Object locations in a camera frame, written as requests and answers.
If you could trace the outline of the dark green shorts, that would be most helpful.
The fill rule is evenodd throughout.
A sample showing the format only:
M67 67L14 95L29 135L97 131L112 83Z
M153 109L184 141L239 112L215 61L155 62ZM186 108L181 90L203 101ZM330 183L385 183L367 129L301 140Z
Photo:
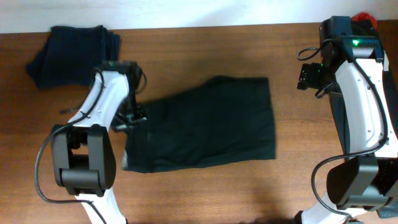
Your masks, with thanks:
M142 108L147 119L127 135L124 170L168 172L275 159L268 78L218 76Z

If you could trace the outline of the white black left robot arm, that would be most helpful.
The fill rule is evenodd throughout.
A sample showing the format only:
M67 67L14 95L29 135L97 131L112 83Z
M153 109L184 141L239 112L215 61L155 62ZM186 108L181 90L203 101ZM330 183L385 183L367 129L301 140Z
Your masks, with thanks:
M53 128L55 181L83 205L92 223L127 223L113 192L116 159L108 131L128 133L146 120L136 103L146 83L136 62L104 61L80 109L65 127Z

